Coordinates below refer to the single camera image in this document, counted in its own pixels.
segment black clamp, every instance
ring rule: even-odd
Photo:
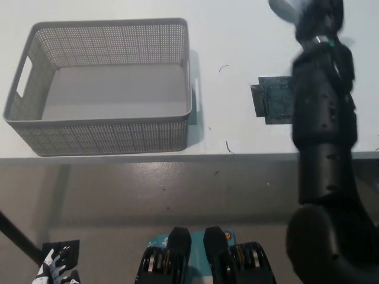
[[[166,248],[145,250],[135,284],[183,284],[191,243],[188,229],[175,227],[168,236]]]
[[[204,247],[215,284],[276,284],[267,256],[259,243],[229,246],[223,230],[205,230]]]

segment white table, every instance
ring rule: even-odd
[[[379,158],[379,1],[345,0],[343,42],[351,48],[357,82],[359,141],[355,158]],[[188,21],[198,125],[189,147],[176,153],[95,157],[39,157],[0,120],[0,163],[103,163],[220,159],[295,159],[290,125],[257,118],[250,85],[259,76],[287,76],[301,48],[294,28],[266,0],[13,0],[0,4],[0,109],[33,24],[40,21],[181,17]],[[235,154],[229,153],[226,147]]]

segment black pole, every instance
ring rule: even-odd
[[[38,266],[43,263],[43,252],[36,247],[1,211],[0,231]]]

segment basket handle hole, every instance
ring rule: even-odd
[[[23,72],[21,73],[20,80],[18,81],[17,85],[17,92],[20,95],[20,97],[24,96],[32,67],[33,65],[31,64],[31,60],[29,56],[27,56],[24,63]]]

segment white glove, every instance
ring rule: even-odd
[[[64,247],[58,252],[50,250],[38,271],[37,277],[31,284],[80,284],[79,274],[76,270],[73,270],[70,276],[62,277],[62,274],[68,270],[65,259],[69,252],[70,247]]]

